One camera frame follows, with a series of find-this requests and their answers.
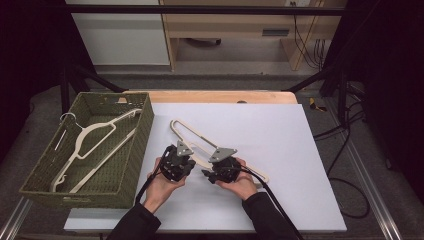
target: white cabinet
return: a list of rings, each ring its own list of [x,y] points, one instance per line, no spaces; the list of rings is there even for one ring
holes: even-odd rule
[[[158,5],[157,0],[66,0],[68,4]],[[72,14],[94,65],[169,65],[160,14]]]

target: gray floor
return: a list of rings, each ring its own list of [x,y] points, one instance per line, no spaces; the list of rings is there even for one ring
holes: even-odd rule
[[[131,89],[280,90],[293,86],[316,71],[308,68],[306,64],[301,71],[289,71],[287,59],[275,54],[281,51],[278,41],[272,40],[258,42],[250,39],[223,39],[221,46],[184,41],[175,72],[160,69],[123,75],[122,72],[117,72],[117,69],[103,69],[102,73],[108,80]],[[94,90],[103,90],[95,84],[92,87]],[[314,90],[317,87],[319,83],[297,94],[313,134],[334,127],[329,112],[309,108],[309,97],[316,96]],[[319,97],[315,100],[318,106],[325,105]],[[0,224],[5,223],[12,213],[20,199],[19,187],[49,143],[59,123],[61,105],[58,87],[35,96],[31,102],[34,110],[0,168]],[[317,142],[326,168],[341,147],[340,138],[340,135],[334,135]],[[360,152],[403,239],[424,239],[423,204],[416,198],[401,173],[386,169],[384,154],[367,123],[358,121],[352,125],[351,141]],[[360,186],[346,152],[341,155],[331,176]],[[332,185],[343,211],[350,214],[364,211],[364,201],[356,191],[337,182],[332,182]],[[62,230],[67,214],[68,210],[49,209],[34,204],[20,233],[73,235]],[[364,219],[344,219],[348,228],[345,233],[306,236],[308,239],[385,239],[372,212]]]

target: white table surface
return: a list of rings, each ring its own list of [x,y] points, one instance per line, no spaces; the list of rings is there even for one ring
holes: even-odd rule
[[[169,123],[181,119],[218,146],[238,149],[234,156],[268,174],[270,188],[299,231],[346,231],[300,104],[154,103],[153,110],[138,189],[155,158],[176,144]],[[211,184],[201,169],[196,166],[186,185],[156,212],[162,222],[158,232],[254,231],[241,200]],[[126,211],[72,209],[64,229],[110,231]]]

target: plastic basket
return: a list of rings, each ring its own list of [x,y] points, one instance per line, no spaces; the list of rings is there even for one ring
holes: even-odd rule
[[[50,191],[51,182],[75,151],[81,127],[109,122],[136,108],[142,109],[140,114],[116,122],[116,130],[85,159],[75,159],[65,173],[65,181],[56,192]],[[148,93],[80,93],[69,113],[76,119],[65,115],[20,193],[49,207],[130,208],[154,118]],[[135,133],[128,142],[78,192],[69,193],[133,129]],[[80,155],[89,152],[110,131],[111,127],[103,127],[90,132],[82,142]]]

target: hand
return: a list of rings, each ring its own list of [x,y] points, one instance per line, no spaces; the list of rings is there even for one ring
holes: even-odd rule
[[[246,166],[246,162],[244,160],[240,158],[236,158],[236,160],[242,166]],[[243,200],[248,199],[258,191],[253,183],[252,175],[245,172],[240,172],[235,182],[225,183],[222,181],[216,181],[215,184],[223,189],[230,190]]]
[[[159,162],[160,158],[156,158],[153,171],[159,165]],[[175,189],[185,185],[186,178],[187,176],[178,182],[172,182],[162,173],[159,173],[146,190],[146,200],[144,201],[143,206],[151,213],[155,213],[156,210],[158,210],[158,208],[169,198],[169,196],[171,196]]]

